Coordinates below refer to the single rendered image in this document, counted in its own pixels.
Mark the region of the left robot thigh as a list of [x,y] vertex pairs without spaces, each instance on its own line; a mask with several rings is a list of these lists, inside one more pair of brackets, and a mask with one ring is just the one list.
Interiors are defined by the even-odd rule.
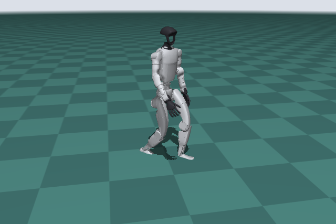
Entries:
[[181,114],[179,115],[182,118],[182,121],[179,123],[179,128],[182,131],[187,131],[190,128],[190,124],[191,124],[190,112],[189,112],[187,103],[178,89],[172,89],[172,90],[173,90],[173,93],[172,93],[171,101],[175,100],[174,102],[181,107],[179,108],[176,106],[178,111],[181,112]]

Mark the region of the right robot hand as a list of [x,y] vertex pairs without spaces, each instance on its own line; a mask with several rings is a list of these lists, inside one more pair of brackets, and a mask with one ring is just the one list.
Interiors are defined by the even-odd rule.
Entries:
[[[179,108],[181,108],[181,107],[180,107],[179,105],[177,105],[176,103],[174,103],[173,101],[171,101],[171,98],[170,98],[170,96],[169,96],[168,94],[167,94],[167,96],[168,96],[169,99],[167,99],[167,100],[164,101],[164,102],[166,103],[166,107],[167,107],[167,110],[169,111],[170,116],[171,116],[171,117],[174,117],[174,116],[176,117],[176,115],[179,116],[179,115],[176,113],[176,111],[177,111],[179,114],[181,114],[181,112],[178,111],[178,109],[176,108],[176,106],[179,107]],[[173,113],[172,110],[174,111],[174,113],[175,113],[176,115]],[[175,111],[175,110],[176,110],[176,111]],[[173,114],[174,116],[171,114],[171,112],[172,112],[172,114]]]

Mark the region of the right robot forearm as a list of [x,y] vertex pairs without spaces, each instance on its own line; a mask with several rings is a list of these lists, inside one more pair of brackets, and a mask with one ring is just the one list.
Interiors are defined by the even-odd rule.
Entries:
[[167,91],[165,90],[165,87],[163,85],[163,82],[161,82],[160,80],[160,76],[158,74],[155,74],[153,76],[153,82],[155,87],[158,89],[158,91],[160,92],[160,96],[163,98],[164,101],[166,101],[168,98],[167,96]]

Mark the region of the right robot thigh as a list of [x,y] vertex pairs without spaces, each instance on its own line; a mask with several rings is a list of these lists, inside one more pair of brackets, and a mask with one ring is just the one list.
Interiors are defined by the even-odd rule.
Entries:
[[169,124],[169,116],[166,103],[163,101],[162,97],[159,94],[151,100],[151,106],[155,109],[158,109],[156,111],[157,113],[156,119],[158,122],[159,129],[157,129],[156,131],[160,131],[162,138],[164,138],[166,136]]

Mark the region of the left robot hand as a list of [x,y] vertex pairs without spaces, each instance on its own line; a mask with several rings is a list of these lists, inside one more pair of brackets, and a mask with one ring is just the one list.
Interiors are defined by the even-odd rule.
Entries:
[[190,98],[189,98],[189,96],[187,95],[187,89],[184,88],[184,92],[181,92],[181,94],[183,94],[183,97],[184,97],[184,99],[185,99],[185,101],[186,101],[186,103],[187,103],[187,106],[189,107],[189,105],[190,105]]

